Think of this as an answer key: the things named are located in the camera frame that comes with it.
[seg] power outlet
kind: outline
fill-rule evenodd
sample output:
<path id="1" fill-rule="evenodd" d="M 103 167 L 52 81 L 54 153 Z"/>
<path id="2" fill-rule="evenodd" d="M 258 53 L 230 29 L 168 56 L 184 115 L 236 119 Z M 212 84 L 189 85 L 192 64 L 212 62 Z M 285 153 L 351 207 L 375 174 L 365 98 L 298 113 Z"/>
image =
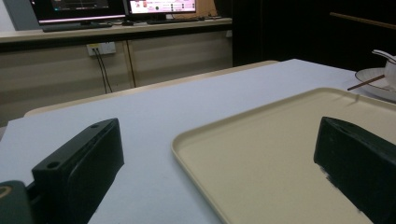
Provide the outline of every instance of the power outlet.
<path id="1" fill-rule="evenodd" d="M 98 50 L 99 54 L 116 53 L 116 44 L 114 42 L 89 44 L 87 50 L 90 56 L 95 56 L 95 50 Z"/>

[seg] beige tray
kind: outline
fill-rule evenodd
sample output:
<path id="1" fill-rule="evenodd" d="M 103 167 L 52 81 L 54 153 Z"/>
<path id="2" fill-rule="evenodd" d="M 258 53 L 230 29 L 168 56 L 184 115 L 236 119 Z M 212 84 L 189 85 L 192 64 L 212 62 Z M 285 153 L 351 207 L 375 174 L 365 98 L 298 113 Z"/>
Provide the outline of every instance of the beige tray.
<path id="1" fill-rule="evenodd" d="M 317 89 L 182 133 L 173 152 L 225 223 L 372 223 L 313 162 L 323 116 L 396 144 L 396 105 Z"/>

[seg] computer screen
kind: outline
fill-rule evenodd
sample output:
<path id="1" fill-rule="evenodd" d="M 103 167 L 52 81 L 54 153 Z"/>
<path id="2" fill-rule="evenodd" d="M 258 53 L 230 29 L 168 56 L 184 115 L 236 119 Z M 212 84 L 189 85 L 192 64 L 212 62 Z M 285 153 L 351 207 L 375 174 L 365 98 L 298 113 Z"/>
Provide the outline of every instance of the computer screen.
<path id="1" fill-rule="evenodd" d="M 195 0 L 128 0 L 129 15 L 195 13 Z"/>
<path id="2" fill-rule="evenodd" d="M 30 0 L 39 25 L 109 21 L 125 17 L 124 0 Z"/>

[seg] table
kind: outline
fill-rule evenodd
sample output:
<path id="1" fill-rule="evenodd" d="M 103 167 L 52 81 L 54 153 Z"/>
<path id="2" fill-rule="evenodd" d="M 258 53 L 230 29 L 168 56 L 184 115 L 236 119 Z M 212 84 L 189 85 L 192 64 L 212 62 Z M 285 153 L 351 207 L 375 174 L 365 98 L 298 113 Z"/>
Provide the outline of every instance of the table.
<path id="1" fill-rule="evenodd" d="M 0 182 L 31 183 L 31 169 L 52 151 L 87 126 L 118 118 L 125 164 L 90 223 L 220 223 L 173 157 L 173 139 L 300 92 L 346 90 L 359 83 L 354 74 L 300 60 L 258 63 L 223 76 L 31 114 L 7 126 L 0 142 Z"/>
<path id="2" fill-rule="evenodd" d="M 91 43 L 143 39 L 169 35 L 189 35 L 232 30 L 232 19 L 181 22 L 159 25 L 114 25 L 105 29 L 89 29 L 43 33 L 41 30 L 0 33 L 0 52 L 47 49 Z"/>

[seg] chopsticks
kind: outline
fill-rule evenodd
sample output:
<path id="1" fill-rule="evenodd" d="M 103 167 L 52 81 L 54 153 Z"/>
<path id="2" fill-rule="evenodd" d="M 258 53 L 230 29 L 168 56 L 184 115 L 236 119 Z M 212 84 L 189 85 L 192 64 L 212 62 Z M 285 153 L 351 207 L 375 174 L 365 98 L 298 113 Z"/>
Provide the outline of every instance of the chopsticks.
<path id="1" fill-rule="evenodd" d="M 358 87 L 360 87 L 360 86 L 367 85 L 367 84 L 369 84 L 369 83 L 372 83 L 372 82 L 377 81 L 377 80 L 379 80 L 379 79 L 381 79 L 381 78 L 384 78 L 384 77 L 385 77 L 385 75 L 381 75 L 381 76 L 379 76 L 379 77 L 373 77 L 373 78 L 371 78 L 371 79 L 368 79 L 367 81 L 362 82 L 361 84 L 358 84 L 358 85 L 353 86 L 353 87 L 349 87 L 347 90 L 348 90 L 348 91 L 352 91 L 352 90 L 354 90 L 354 89 L 356 89 L 356 88 L 358 88 Z"/>

